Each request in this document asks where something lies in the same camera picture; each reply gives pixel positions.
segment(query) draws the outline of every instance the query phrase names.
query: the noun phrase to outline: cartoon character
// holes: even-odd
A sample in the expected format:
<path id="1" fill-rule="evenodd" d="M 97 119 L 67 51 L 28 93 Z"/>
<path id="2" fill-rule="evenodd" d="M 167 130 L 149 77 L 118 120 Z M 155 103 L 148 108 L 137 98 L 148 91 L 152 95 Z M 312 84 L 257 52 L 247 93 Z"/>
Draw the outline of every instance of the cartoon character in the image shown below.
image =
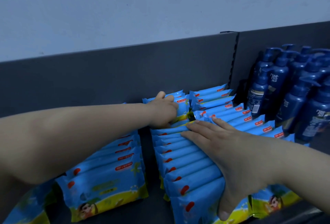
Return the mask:
<path id="1" fill-rule="evenodd" d="M 87 219 L 98 214 L 97 206 L 95 204 L 83 203 L 79 207 L 79 213 L 82 219 Z"/>
<path id="2" fill-rule="evenodd" d="M 268 203 L 273 211 L 280 210 L 283 206 L 282 198 L 278 197 L 276 195 L 273 195 L 272 197 L 270 197 Z"/>

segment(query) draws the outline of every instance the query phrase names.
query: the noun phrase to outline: hand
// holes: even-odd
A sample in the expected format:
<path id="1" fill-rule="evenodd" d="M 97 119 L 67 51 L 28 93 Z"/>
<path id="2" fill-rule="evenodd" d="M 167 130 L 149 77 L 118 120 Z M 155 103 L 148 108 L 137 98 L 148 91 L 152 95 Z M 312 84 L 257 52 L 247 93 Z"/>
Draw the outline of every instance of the hand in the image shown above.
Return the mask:
<path id="1" fill-rule="evenodd" d="M 146 104 L 151 111 L 151 122 L 149 126 L 153 128 L 169 128 L 169 122 L 175 119 L 179 107 L 173 101 L 174 96 L 169 95 L 165 98 L 165 93 L 161 91 L 153 101 Z"/>
<path id="2" fill-rule="evenodd" d="M 213 121 L 218 126 L 204 121 L 188 124 L 191 131 L 181 135 L 200 147 L 223 173 L 226 186 L 218 215 L 226 221 L 243 198 L 280 183 L 283 141 L 241 132 L 221 119 Z"/>

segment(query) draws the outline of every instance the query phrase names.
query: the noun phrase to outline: barcode label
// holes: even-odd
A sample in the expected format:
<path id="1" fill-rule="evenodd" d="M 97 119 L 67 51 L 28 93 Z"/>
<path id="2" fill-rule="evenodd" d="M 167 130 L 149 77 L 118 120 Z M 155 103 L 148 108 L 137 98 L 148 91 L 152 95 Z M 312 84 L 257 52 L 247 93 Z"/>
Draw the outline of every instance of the barcode label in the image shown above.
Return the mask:
<path id="1" fill-rule="evenodd" d="M 260 107 L 260 105 L 254 105 L 252 113 L 254 113 L 254 114 L 258 113 L 259 107 Z"/>

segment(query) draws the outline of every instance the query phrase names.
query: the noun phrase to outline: white wall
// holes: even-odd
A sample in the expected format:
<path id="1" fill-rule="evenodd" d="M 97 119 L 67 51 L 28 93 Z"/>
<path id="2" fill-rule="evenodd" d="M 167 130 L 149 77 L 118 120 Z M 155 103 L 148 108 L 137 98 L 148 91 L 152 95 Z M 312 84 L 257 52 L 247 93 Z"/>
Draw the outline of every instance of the white wall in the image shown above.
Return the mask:
<path id="1" fill-rule="evenodd" d="M 0 61 L 330 20 L 330 0 L 0 0 Z"/>

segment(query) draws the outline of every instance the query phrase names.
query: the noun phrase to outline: fingernail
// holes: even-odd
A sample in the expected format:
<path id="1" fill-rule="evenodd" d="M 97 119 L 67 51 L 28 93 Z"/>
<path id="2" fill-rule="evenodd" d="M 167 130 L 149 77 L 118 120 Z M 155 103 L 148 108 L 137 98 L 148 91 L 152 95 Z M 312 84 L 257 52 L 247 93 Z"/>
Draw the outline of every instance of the fingernail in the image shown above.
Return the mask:
<path id="1" fill-rule="evenodd" d="M 229 218 L 229 216 L 230 216 L 230 214 L 228 214 L 227 212 L 224 212 L 224 211 L 221 211 L 220 213 L 219 213 L 219 217 L 220 217 L 220 220 L 222 220 L 222 221 L 226 221 L 226 220 L 228 220 L 228 218 Z"/>

